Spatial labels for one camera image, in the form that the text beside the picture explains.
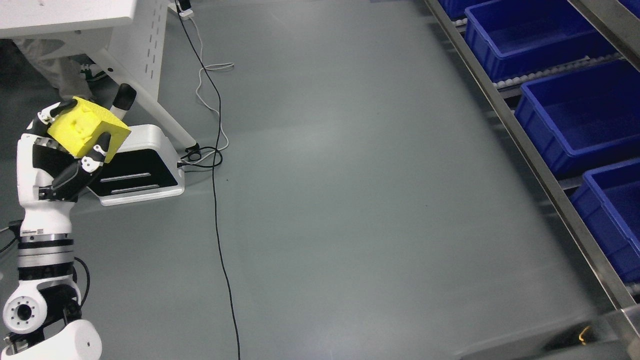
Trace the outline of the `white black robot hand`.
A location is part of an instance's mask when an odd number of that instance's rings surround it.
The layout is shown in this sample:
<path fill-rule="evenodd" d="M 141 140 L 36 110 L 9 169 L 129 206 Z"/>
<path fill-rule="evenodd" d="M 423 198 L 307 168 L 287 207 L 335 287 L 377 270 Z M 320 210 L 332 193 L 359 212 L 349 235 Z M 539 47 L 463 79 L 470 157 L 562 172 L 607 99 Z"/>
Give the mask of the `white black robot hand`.
<path fill-rule="evenodd" d="M 121 84 L 112 106 L 106 108 L 122 122 L 132 107 L 137 91 Z M 70 220 L 70 212 L 83 189 L 91 185 L 107 162 L 111 134 L 103 132 L 93 148 L 81 157 L 71 155 L 48 133 L 63 111 L 77 104 L 73 98 L 56 102 L 37 112 L 17 143 L 16 176 L 19 205 L 24 209 L 23 230 L 32 219 Z"/>

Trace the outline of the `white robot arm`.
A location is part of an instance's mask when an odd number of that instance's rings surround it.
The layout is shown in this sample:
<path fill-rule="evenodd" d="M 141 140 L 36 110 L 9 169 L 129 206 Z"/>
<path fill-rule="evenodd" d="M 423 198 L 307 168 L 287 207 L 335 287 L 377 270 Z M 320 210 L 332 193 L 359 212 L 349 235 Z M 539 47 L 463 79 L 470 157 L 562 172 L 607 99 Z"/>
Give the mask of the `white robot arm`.
<path fill-rule="evenodd" d="M 18 249 L 18 285 L 2 309 L 9 331 L 3 360 L 98 360 L 102 340 L 83 319 L 83 296 L 74 280 L 69 219 L 11 221 Z"/>

